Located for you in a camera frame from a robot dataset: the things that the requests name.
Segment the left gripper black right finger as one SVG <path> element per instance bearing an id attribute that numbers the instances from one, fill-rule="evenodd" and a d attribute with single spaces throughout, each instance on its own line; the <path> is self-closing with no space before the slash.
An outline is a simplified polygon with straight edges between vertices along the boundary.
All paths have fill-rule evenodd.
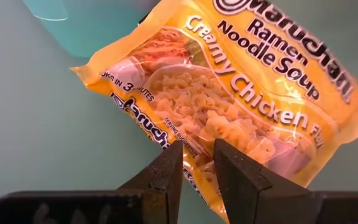
<path id="1" fill-rule="evenodd" d="M 357 191 L 310 191 L 223 139 L 214 165 L 230 224 L 358 224 Z"/>

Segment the yellow Maruchan noodle packet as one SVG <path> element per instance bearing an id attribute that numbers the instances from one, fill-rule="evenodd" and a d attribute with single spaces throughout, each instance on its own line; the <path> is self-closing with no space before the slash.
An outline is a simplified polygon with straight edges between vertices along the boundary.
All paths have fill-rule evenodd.
<path id="1" fill-rule="evenodd" d="M 268 0 L 161 0 L 75 67 L 153 142 L 183 141 L 185 177 L 223 220 L 213 143 L 307 186 L 358 138 L 358 82 Z"/>

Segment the teal plastic bin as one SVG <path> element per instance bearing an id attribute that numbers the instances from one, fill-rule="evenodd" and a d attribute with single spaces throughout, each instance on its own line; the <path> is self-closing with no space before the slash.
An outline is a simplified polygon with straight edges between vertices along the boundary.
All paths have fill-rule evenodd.
<path id="1" fill-rule="evenodd" d="M 130 34 L 160 0 L 22 0 L 70 55 L 89 58 Z"/>

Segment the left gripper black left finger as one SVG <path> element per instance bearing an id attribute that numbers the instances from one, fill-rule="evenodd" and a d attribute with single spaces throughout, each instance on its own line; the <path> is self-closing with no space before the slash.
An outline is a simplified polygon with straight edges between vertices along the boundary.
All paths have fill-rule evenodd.
<path id="1" fill-rule="evenodd" d="M 114 190 L 19 191 L 0 197 L 0 224 L 177 224 L 183 143 L 175 141 Z"/>

